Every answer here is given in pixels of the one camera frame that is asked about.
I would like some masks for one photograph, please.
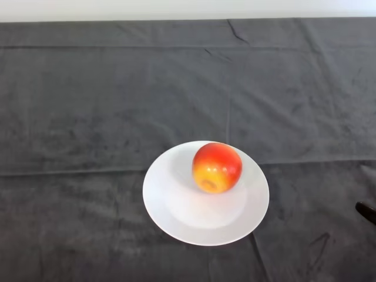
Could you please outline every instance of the plate center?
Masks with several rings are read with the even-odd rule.
[[[201,191],[192,176],[192,161],[197,150],[181,150],[171,154],[172,164],[166,170],[165,203],[171,214],[182,223],[200,229],[216,229],[229,225],[242,213],[247,189],[242,179],[229,191],[209,194]]]

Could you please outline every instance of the dark gray fabric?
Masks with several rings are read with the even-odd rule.
[[[0,24],[0,281],[376,281],[375,18]],[[159,154],[226,142],[266,218],[227,246],[160,231]]]

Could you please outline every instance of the white wall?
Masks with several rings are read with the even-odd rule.
[[[0,0],[0,21],[376,16],[376,0]]]

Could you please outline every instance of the white plate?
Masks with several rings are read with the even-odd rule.
[[[143,200],[150,217],[167,234],[195,245],[218,246],[251,233],[269,204],[264,173],[247,154],[236,185],[221,194],[201,191],[192,177],[196,152],[210,141],[180,144],[151,165],[143,182]]]

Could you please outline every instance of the red and yellow apple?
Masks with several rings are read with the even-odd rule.
[[[192,164],[194,181],[209,193],[230,190],[239,180],[242,168],[239,155],[222,143],[209,143],[201,147]]]

